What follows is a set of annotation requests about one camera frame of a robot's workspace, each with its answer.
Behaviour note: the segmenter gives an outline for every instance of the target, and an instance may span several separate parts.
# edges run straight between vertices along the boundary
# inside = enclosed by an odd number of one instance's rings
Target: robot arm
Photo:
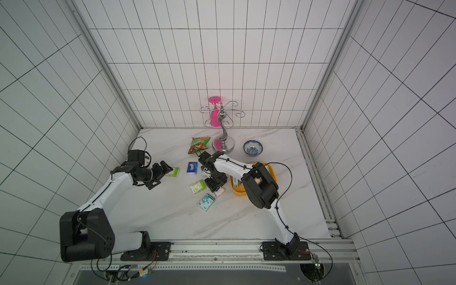
[[[281,236],[276,240],[283,245],[285,252],[290,255],[296,249],[299,244],[299,237],[291,228],[285,227],[288,223],[278,201],[277,189],[279,186],[262,163],[257,162],[252,166],[231,159],[222,152],[216,152],[213,155],[203,152],[200,155],[199,162],[202,164],[203,171],[208,170],[211,173],[205,182],[212,192],[227,182],[226,174],[240,180],[249,200],[257,208],[266,208],[274,217],[281,232]]]
[[[60,247],[63,261],[106,258],[126,251],[133,251],[131,254],[138,259],[150,255],[147,232],[114,233],[108,221],[114,206],[132,185],[142,182],[150,190],[172,171],[164,161],[149,168],[145,158],[143,150],[129,150],[128,160],[111,171],[110,179],[87,203],[62,215]]]

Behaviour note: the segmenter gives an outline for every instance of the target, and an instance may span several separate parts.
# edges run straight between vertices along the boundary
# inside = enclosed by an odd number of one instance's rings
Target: ceramic bowl
[[[248,156],[258,156],[263,151],[263,146],[259,141],[248,140],[244,144],[244,151]]]

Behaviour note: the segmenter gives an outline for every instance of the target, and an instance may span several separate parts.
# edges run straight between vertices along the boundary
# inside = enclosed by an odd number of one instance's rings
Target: black mounting plate
[[[170,255],[170,242],[151,242],[151,249],[158,252],[158,256],[155,260],[167,261]],[[120,257],[122,261],[152,261],[154,260],[154,254],[152,253],[147,259],[138,259],[134,255],[126,254],[125,252]]]
[[[278,252],[279,243],[276,241],[273,242],[262,242],[261,249],[263,251],[263,259],[264,260],[311,260],[312,255],[310,252],[308,254],[299,253],[298,250],[308,252],[309,246],[306,242],[300,241],[296,250],[289,256],[288,259],[284,258]]]

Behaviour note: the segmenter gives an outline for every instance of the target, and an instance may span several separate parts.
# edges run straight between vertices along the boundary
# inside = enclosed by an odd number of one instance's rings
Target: white marble surface
[[[204,179],[201,169],[196,176],[187,175],[189,161],[197,161],[196,154],[188,155],[192,137],[210,136],[208,152],[213,153],[212,139],[220,129],[155,129],[141,130],[147,140],[147,151],[154,162],[164,160],[179,167],[176,177],[165,176],[152,190],[145,186],[132,187],[122,196],[109,220],[115,232],[146,230],[151,239],[272,239],[279,228],[265,209],[255,207],[247,196],[236,196],[225,184],[225,193],[218,197],[207,212],[198,202],[209,189],[193,194],[189,185]],[[293,184],[280,202],[289,226],[304,238],[330,238],[307,165],[294,129],[232,129],[228,134],[236,146],[230,157],[244,162],[282,162],[293,172]],[[250,139],[262,143],[259,156],[247,156],[242,146]],[[143,149],[142,139],[133,149]],[[290,182],[288,170],[272,165],[277,175],[279,194]]]

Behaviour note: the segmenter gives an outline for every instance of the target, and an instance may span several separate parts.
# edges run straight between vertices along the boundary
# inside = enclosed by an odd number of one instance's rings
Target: snack bag
[[[211,137],[201,137],[201,138],[193,138],[192,140],[192,145],[190,146],[190,150],[188,151],[188,154],[195,153],[196,150],[207,150],[207,143]]]

